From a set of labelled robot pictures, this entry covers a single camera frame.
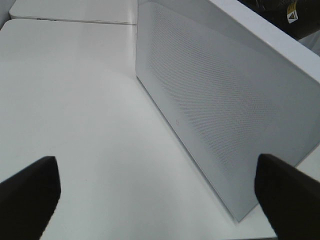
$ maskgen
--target perforated mesh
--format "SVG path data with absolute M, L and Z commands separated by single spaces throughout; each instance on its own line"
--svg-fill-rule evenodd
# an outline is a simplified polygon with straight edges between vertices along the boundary
M 232 179 L 277 108 L 220 55 L 218 45 L 208 48 L 162 6 L 153 11 L 149 68 L 208 153 L 218 159 L 223 174 Z

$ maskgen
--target white surface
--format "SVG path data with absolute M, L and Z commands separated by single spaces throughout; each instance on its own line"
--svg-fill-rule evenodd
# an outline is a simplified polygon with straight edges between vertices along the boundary
M 135 24 L 137 0 L 16 0 L 12 19 Z
M 261 153 L 296 166 L 320 142 L 320 74 L 307 71 L 320 73 L 320 58 L 237 1 L 246 21 L 226 14 L 231 3 L 142 2 L 136 74 L 241 220 L 258 203 Z M 248 23 L 259 20 L 259 29 L 275 30 L 286 45 L 278 50 L 274 39 L 251 34 Z M 300 52 L 303 64 L 286 56 L 290 51 Z
M 134 72 L 132 26 L 11 20 L 0 32 L 0 182 L 56 156 L 42 240 L 273 236 L 233 221 Z

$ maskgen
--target white tabletop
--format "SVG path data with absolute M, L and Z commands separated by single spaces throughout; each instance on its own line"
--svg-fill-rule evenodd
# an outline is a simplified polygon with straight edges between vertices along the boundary
M 135 24 L 137 0 L 16 0 L 12 19 Z
M 56 156 L 43 240 L 272 237 L 227 213 L 137 81 L 134 26 L 15 19 L 0 32 L 0 182 Z M 300 168 L 319 179 L 320 149 Z

